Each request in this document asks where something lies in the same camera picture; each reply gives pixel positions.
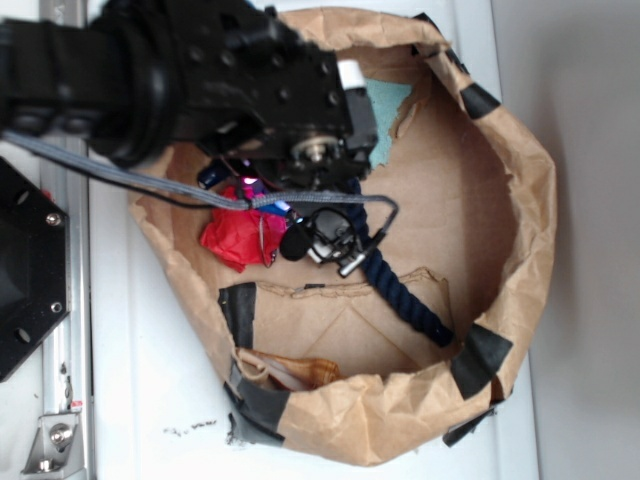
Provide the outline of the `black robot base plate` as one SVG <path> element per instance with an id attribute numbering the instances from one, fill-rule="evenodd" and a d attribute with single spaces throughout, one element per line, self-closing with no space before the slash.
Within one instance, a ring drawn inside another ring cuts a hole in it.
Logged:
<path id="1" fill-rule="evenodd" d="M 66 213 L 1 160 L 1 380 L 68 313 Z"/>

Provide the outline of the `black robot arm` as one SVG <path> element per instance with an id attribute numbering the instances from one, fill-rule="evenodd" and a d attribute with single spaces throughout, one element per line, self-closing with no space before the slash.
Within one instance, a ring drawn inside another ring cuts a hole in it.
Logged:
<path id="1" fill-rule="evenodd" d="M 84 28 L 3 21 L 1 127 L 83 138 L 121 168 L 192 143 L 282 190 L 365 177 L 378 141 L 358 64 L 246 1 L 110 1 Z"/>

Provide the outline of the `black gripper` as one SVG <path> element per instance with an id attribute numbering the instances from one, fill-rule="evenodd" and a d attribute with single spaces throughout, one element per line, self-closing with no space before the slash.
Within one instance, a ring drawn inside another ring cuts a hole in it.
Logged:
<path id="1" fill-rule="evenodd" d="M 357 63 L 305 40 L 272 8 L 196 1 L 187 11 L 188 52 L 204 53 L 190 85 L 204 109 L 198 147 L 280 190 L 369 174 L 378 134 Z"/>

